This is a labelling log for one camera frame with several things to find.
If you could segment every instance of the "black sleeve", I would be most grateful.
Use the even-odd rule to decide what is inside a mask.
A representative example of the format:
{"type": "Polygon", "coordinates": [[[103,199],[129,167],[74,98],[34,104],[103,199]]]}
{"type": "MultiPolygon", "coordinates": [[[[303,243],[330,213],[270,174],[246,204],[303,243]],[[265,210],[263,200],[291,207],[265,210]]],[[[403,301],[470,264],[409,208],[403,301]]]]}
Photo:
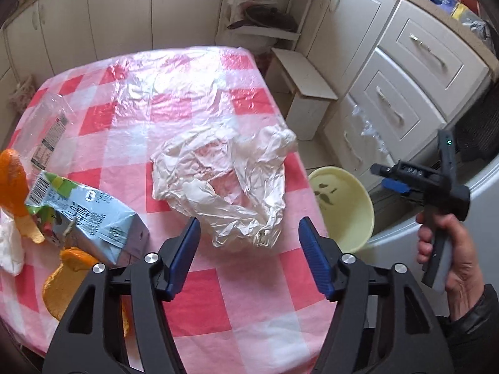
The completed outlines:
{"type": "Polygon", "coordinates": [[[477,304],[455,322],[438,317],[456,374],[499,373],[499,302],[486,284],[477,304]]]}

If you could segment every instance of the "plastic table cover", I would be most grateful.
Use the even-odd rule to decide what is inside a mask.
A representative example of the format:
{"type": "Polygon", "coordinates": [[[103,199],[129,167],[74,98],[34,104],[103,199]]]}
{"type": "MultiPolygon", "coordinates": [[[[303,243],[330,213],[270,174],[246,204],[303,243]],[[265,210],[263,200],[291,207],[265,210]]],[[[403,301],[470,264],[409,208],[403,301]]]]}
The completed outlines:
{"type": "MultiPolygon", "coordinates": [[[[99,188],[133,208],[151,232],[149,251],[178,235],[187,218],[155,201],[150,155],[196,125],[223,121],[253,135],[283,123],[253,57],[243,49],[203,47],[137,53],[91,63],[47,80],[29,114],[51,92],[75,112],[49,171],[99,188]]],[[[203,235],[183,291],[164,303],[189,374],[303,373],[313,367],[334,304],[317,291],[298,241],[298,222],[326,229],[299,155],[284,161],[286,208],[273,249],[229,252],[203,235]]],[[[42,285],[59,265],[49,244],[23,239],[26,264],[13,277],[0,271],[0,316],[21,343],[44,354],[58,324],[42,285]]],[[[133,335],[131,365],[141,368],[133,335]]]]}

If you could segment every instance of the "wooden step stool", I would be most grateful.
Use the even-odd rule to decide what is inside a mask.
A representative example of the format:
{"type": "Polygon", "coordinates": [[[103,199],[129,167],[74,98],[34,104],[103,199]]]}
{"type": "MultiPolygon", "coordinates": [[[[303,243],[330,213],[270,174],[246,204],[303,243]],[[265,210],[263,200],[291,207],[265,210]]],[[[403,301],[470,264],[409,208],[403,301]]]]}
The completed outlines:
{"type": "Polygon", "coordinates": [[[329,104],[338,96],[301,53],[276,48],[272,52],[265,82],[271,92],[291,91],[286,123],[300,141],[311,141],[329,104]]]}

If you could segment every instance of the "crumpled white plastic bag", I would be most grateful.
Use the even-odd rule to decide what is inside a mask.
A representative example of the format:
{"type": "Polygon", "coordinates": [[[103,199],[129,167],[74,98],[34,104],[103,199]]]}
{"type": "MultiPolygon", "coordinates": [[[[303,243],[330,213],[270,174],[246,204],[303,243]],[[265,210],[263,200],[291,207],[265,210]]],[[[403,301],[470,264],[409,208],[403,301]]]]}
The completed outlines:
{"type": "Polygon", "coordinates": [[[284,159],[296,136],[282,126],[244,137],[222,124],[184,132],[151,156],[153,198],[213,230],[216,247],[246,240],[272,247],[283,218],[284,159]]]}
{"type": "Polygon", "coordinates": [[[0,210],[0,267],[17,276],[24,266],[21,234],[14,219],[0,210]]]}

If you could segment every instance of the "white cabinet door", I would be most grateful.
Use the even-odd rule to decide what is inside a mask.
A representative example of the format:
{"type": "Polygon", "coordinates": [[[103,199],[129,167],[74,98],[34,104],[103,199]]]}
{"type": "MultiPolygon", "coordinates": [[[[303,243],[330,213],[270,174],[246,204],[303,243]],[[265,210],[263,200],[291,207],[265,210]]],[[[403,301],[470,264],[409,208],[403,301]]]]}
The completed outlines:
{"type": "Polygon", "coordinates": [[[43,38],[56,74],[97,60],[88,0],[40,0],[39,9],[43,38]]]}
{"type": "Polygon", "coordinates": [[[349,86],[385,26],[396,0],[331,0],[308,55],[339,96],[349,86]]]}
{"type": "Polygon", "coordinates": [[[466,106],[489,72],[459,36],[404,0],[380,46],[419,82],[448,121],[466,106]]]}
{"type": "Polygon", "coordinates": [[[98,59],[152,49],[151,0],[88,0],[98,59]]]}
{"type": "Polygon", "coordinates": [[[16,90],[16,78],[12,69],[0,79],[0,151],[7,145],[8,134],[11,132],[17,112],[8,103],[8,95],[16,90]]]}
{"type": "Polygon", "coordinates": [[[215,43],[221,0],[152,0],[154,49],[215,43]]]}
{"type": "Polygon", "coordinates": [[[12,64],[21,80],[33,74],[36,86],[40,87],[45,80],[53,77],[41,33],[38,1],[7,26],[7,40],[12,64]]]}
{"type": "Polygon", "coordinates": [[[396,159],[410,160],[446,124],[419,86],[378,48],[350,94],[396,159]]]}
{"type": "MultiPolygon", "coordinates": [[[[299,3],[301,3],[301,10],[303,10],[303,6],[306,4],[306,0],[299,0],[299,3]]],[[[328,5],[329,0],[312,0],[312,2],[310,3],[310,9],[305,18],[305,22],[300,34],[300,39],[298,39],[298,44],[296,45],[295,49],[304,56],[307,56],[310,52],[315,34],[319,29],[328,5]]]]}

